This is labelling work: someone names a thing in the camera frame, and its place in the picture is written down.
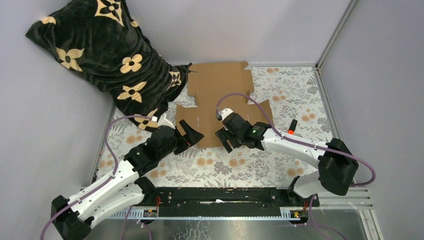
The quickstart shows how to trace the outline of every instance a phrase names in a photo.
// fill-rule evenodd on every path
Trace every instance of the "black blanket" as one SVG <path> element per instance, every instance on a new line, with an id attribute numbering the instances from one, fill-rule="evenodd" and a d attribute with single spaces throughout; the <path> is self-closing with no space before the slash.
<path id="1" fill-rule="evenodd" d="M 159 117 L 187 82 L 188 65 L 171 66 L 153 49 L 125 0 L 72 0 L 35 22 L 26 36 L 110 93 L 127 116 Z M 143 118 L 131 121 L 148 131 L 157 127 Z"/>

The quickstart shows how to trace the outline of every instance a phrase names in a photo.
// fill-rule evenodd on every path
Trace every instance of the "floral tablecloth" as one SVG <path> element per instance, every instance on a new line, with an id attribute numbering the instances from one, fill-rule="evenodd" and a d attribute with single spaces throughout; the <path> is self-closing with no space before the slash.
<path id="1" fill-rule="evenodd" d="M 311 67 L 250 67 L 255 91 L 251 97 L 258 102 L 269 100 L 276 127 L 287 131 L 292 119 L 298 124 L 297 136 L 329 142 L 330 125 Z M 176 104 L 195 107 L 187 86 L 169 104 L 168 119 L 175 123 Z M 118 110 L 113 118 L 122 117 Z M 108 141 L 119 160 L 128 151 L 144 142 L 150 133 L 138 129 L 129 120 L 112 127 Z M 109 151 L 100 155 L 97 177 L 114 167 Z M 241 147 L 231 153 L 223 147 L 191 147 L 180 155 L 162 159 L 146 176 L 156 187 L 287 187 L 297 175 L 315 171 L 307 163 L 277 152 Z"/>

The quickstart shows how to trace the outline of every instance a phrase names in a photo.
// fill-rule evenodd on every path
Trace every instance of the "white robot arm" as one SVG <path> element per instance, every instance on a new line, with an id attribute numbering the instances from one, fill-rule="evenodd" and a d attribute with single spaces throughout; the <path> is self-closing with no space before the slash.
<path id="1" fill-rule="evenodd" d="M 204 137 L 184 120 L 179 123 L 184 136 L 165 117 L 159 119 L 159 127 L 150 138 L 133 147 L 113 171 L 69 198 L 56 197 L 51 203 L 51 216 L 68 208 L 53 222 L 62 238 L 82 240 L 114 213 L 142 202 L 154 202 L 151 192 L 155 186 L 143 176 L 167 155 L 179 154 Z"/>
<path id="2" fill-rule="evenodd" d="M 323 142 L 308 140 L 283 131 L 277 134 L 269 124 L 257 122 L 251 125 L 229 108 L 221 110 L 218 115 L 224 127 L 217 131 L 216 135 L 228 152 L 232 151 L 228 142 L 233 148 L 245 145 L 263 151 L 283 153 L 317 169 L 313 173 L 298 176 L 293 180 L 288 189 L 292 193 L 292 202 L 304 201 L 322 192 L 346 195 L 358 169 L 358 163 L 344 156 L 317 149 L 317 146 L 320 146 L 350 154 L 341 140 L 333 138 L 331 142 Z"/>

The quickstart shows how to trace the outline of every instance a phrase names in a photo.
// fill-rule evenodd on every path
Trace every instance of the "white wall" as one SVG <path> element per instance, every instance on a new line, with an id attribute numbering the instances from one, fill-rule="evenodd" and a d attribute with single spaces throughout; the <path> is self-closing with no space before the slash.
<path id="1" fill-rule="evenodd" d="M 359 1 L 322 67 L 385 240 L 423 239 L 424 1 Z M 357 179 L 368 180 L 360 167 Z"/>
<path id="2" fill-rule="evenodd" d="M 170 63 L 315 63 L 349 0 L 127 0 Z"/>
<path id="3" fill-rule="evenodd" d="M 51 201 L 88 183 L 112 100 L 25 37 L 67 0 L 3 2 L 0 239 L 39 239 Z M 51 226 L 46 240 L 60 239 Z"/>

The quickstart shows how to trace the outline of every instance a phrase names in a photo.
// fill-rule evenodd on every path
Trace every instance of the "flattened cardboard box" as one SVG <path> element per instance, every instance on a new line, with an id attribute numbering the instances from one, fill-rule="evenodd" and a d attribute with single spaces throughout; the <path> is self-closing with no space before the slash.
<path id="1" fill-rule="evenodd" d="M 183 107 L 177 104 L 176 122 L 185 120 L 193 129 L 204 135 L 197 144 L 199 148 L 223 146 L 215 135 L 215 132 L 223 127 L 222 122 L 216 119 L 217 103 L 227 94 L 242 93 L 249 96 L 253 93 L 255 89 L 252 72 L 245 69 L 247 66 L 245 61 L 190 66 L 192 72 L 188 74 L 188 95 L 194 97 L 198 107 Z M 256 122 L 268 123 L 259 107 L 247 103 L 246 97 L 229 96 L 219 105 L 219 110 L 230 108 L 252 125 Z M 260 105 L 272 121 L 270 102 L 266 100 Z"/>

